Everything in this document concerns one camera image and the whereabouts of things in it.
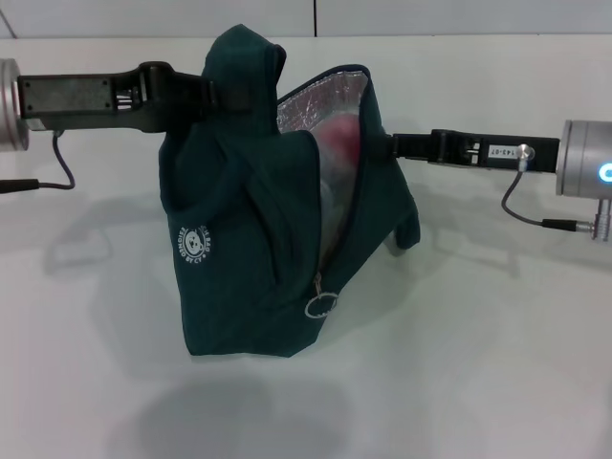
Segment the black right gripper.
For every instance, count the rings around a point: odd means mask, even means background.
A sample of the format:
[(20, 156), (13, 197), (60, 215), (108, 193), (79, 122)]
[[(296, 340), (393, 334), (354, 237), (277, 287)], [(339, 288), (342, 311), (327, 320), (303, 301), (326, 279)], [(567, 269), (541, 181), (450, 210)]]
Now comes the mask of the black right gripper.
[(390, 157), (434, 164), (517, 170), (527, 152), (527, 172), (555, 172), (560, 139), (433, 130), (431, 134), (392, 134), (385, 138)]

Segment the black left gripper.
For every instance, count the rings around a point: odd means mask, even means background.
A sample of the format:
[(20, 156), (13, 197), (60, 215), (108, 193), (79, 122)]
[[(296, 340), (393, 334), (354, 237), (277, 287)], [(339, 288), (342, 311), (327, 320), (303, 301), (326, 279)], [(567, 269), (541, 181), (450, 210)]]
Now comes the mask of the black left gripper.
[(180, 130), (214, 110), (214, 83), (145, 62), (118, 74), (19, 76), (21, 118), (32, 131)]

